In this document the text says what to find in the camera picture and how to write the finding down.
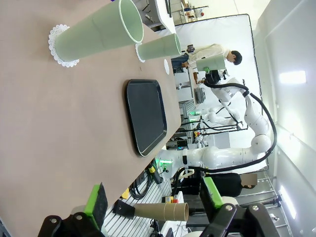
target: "jeans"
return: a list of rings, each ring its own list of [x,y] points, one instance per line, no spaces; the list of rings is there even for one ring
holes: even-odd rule
[[[173,69],[181,68],[182,64],[187,62],[188,59],[189,59],[189,56],[186,53],[181,55],[181,56],[179,56],[179,57],[172,58],[171,59],[172,68]]]

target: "black hair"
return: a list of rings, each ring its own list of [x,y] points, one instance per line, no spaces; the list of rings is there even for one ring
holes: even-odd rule
[[[234,64],[235,64],[235,65],[240,64],[241,61],[242,61],[242,55],[241,55],[238,51],[236,51],[236,50],[232,51],[232,54],[236,56],[235,61],[234,61]]]
[[[251,187],[248,187],[248,185],[243,186],[244,189],[253,189],[254,187],[256,187],[256,185],[251,185]]]

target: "person's hand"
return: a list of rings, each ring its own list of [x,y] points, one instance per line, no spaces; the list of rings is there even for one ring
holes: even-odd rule
[[[183,68],[187,68],[188,66],[189,66],[189,63],[188,63],[188,62],[185,62],[185,63],[182,64],[182,67],[183,67]]]

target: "white shirt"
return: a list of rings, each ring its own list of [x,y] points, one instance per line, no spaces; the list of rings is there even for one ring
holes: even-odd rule
[[[209,58],[219,54],[222,54],[226,58],[229,52],[229,49],[224,48],[220,44],[214,43],[207,47],[198,48],[193,53],[187,53],[189,55],[188,64],[192,68],[196,68],[197,60],[200,60],[202,58]]]

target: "white coaster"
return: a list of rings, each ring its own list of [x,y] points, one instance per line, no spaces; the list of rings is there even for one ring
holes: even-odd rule
[[[141,59],[140,56],[139,56],[139,53],[138,53],[138,46],[142,45],[142,43],[137,43],[135,44],[135,49],[136,49],[136,54],[137,54],[137,57],[139,59],[139,61],[141,61],[142,63],[145,62],[145,60]]]
[[[164,64],[164,69],[166,70],[166,73],[169,74],[170,69],[169,69],[169,65],[166,59],[163,61],[163,64]]]
[[[53,55],[54,59],[57,61],[58,64],[61,64],[61,66],[63,67],[73,67],[75,65],[77,65],[77,63],[79,62],[79,59],[72,61],[72,62],[65,62],[63,61],[61,58],[58,57],[57,53],[56,53],[56,49],[55,49],[55,39],[58,35],[60,35],[61,33],[63,33],[65,30],[67,30],[69,28],[69,26],[66,25],[57,25],[56,27],[53,27],[53,29],[50,31],[50,34],[48,36],[49,40],[48,40],[48,44],[49,44],[49,50],[50,50],[50,54]]]

